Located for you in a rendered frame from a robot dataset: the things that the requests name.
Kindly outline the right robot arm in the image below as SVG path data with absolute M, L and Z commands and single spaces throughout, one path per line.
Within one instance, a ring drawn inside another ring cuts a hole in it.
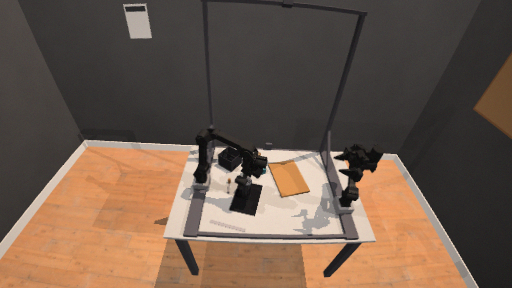
M 212 140 L 215 140 L 215 139 L 237 149 L 237 151 L 240 153 L 239 157 L 243 158 L 244 166 L 250 167 L 254 164 L 253 168 L 251 168 L 251 170 L 249 171 L 250 176 L 252 174 L 254 177 L 256 177 L 258 179 L 261 176 L 261 174 L 263 173 L 264 169 L 266 169 L 268 158 L 265 156 L 258 155 L 259 151 L 256 149 L 255 145 L 252 142 L 249 142 L 246 140 L 241 141 L 235 137 L 232 137 L 232 136 L 222 132 L 218 128 L 215 128 L 215 129 L 209 128 L 207 130 L 202 129 L 199 132 L 199 134 L 196 136 L 195 139 L 196 139 L 196 144 L 199 146 L 199 163 L 198 163 L 197 169 L 193 173 L 193 176 L 196 177 L 196 183 L 206 183 L 206 181 L 207 181 L 206 173 L 207 173 L 208 169 L 210 168 L 210 163 L 208 163 L 206 161 L 207 143 Z M 206 148 L 205 148 L 205 143 L 206 143 Z M 209 168 L 208 168 L 208 166 L 209 166 Z M 206 171 L 206 169 L 207 169 L 207 171 Z

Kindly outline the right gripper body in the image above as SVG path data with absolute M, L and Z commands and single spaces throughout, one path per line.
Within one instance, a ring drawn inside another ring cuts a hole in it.
M 253 165 L 254 165 L 254 164 L 253 164 Z M 244 175 L 243 175 L 243 176 L 238 175 L 238 176 L 235 178 L 235 183 L 237 183 L 237 184 L 239 184 L 239 185 L 241 185 L 241 186 L 245 186 L 245 185 L 246 185 L 246 183 L 247 183 L 247 181 L 248 181 L 247 177 L 248 177 L 248 175 L 249 175 L 249 171 L 251 170 L 251 168 L 253 168 L 253 165 L 252 165 L 252 166 L 250 166 L 250 167 L 246 167 L 246 166 L 244 166 L 244 165 L 243 165 L 243 163 L 242 163 L 242 164 L 241 164 L 241 167 L 242 167 L 241 172 L 243 172 L 243 174 L 244 174 Z

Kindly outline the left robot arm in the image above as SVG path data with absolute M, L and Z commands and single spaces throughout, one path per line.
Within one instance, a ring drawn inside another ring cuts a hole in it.
M 376 170 L 377 164 L 385 152 L 385 150 L 377 144 L 375 144 L 373 146 L 372 150 L 368 150 L 363 145 L 360 145 L 360 144 L 354 144 L 354 146 L 352 146 L 350 148 L 353 152 L 352 158 L 355 157 L 359 161 L 358 166 L 363 166 L 363 165 L 366 165 L 367 163 L 369 163 L 367 170 L 374 170 L 374 171 Z M 355 153 L 355 152 L 357 152 L 357 153 Z M 369 156 L 368 156 L 368 154 L 369 154 Z M 371 173 L 373 173 L 374 171 L 371 171 Z M 349 187 L 345 188 L 345 191 L 342 190 L 342 192 L 341 192 L 342 197 L 339 198 L 341 207 L 351 207 L 352 201 L 356 201 L 359 198 L 359 196 L 358 196 L 359 188 L 356 187 L 356 182 L 351 180 L 349 177 L 348 177 L 348 186 Z M 344 198 L 347 200 L 345 200 Z

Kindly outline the black hand grinder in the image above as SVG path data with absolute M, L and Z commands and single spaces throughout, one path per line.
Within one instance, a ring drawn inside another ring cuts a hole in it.
M 250 177 L 247 177 L 247 179 L 248 179 L 247 184 L 244 187 L 242 186 L 242 198 L 245 200 L 248 200 L 251 197 L 252 179 Z

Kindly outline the black rectangular mat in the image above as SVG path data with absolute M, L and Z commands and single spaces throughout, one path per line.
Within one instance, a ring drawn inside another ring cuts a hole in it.
M 242 186 L 238 185 L 229 210 L 255 216 L 262 187 L 263 185 L 252 183 L 251 197 L 245 200 L 242 198 Z

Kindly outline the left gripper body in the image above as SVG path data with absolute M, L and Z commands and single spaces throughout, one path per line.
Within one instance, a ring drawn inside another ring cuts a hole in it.
M 359 164 L 358 164 L 358 163 L 359 163 L 359 161 L 358 161 L 358 160 L 357 160 L 357 158 L 355 158 L 355 157 L 354 157 L 354 158 L 352 158 L 352 154 L 353 154 L 353 152 L 352 152 L 351 148 L 350 148 L 350 147 L 346 147 L 346 148 L 345 148 L 345 150 L 347 150 L 347 151 L 348 151 L 348 154 L 347 154 L 347 157 L 346 157 L 346 159 L 345 159 L 345 160 L 346 160 L 346 161 L 348 161 L 348 160 L 349 160 L 350 165 L 351 165 L 351 168 L 353 168 L 353 167 L 355 166 L 355 168 L 356 168 L 356 170 L 357 170 L 357 173 L 356 173 L 356 175 L 354 176 L 353 181 L 354 181 L 354 182 L 360 182 L 361 178 L 363 177 L 363 173 L 362 173 L 362 172 L 363 172 L 364 170 L 367 170 L 367 169 L 368 169 L 368 165 L 369 165 L 369 163 L 367 163 L 366 165 L 363 165 L 363 166 L 358 166 L 358 165 L 359 165 Z M 345 150 L 344 150 L 344 151 L 345 151 Z M 348 159 L 347 159 L 347 158 L 348 158 Z

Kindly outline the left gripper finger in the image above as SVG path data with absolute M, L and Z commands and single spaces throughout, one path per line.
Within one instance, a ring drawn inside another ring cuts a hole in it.
M 342 174 L 348 176 L 349 178 L 351 178 L 353 180 L 354 176 L 356 175 L 357 173 L 357 170 L 355 167 L 351 168 L 351 169 L 339 169 L 338 170 L 339 172 L 341 172 Z
M 344 153 L 335 156 L 333 159 L 340 160 L 340 161 L 345 161 L 345 159 L 347 157 L 347 154 L 348 154 L 348 151 L 345 150 Z

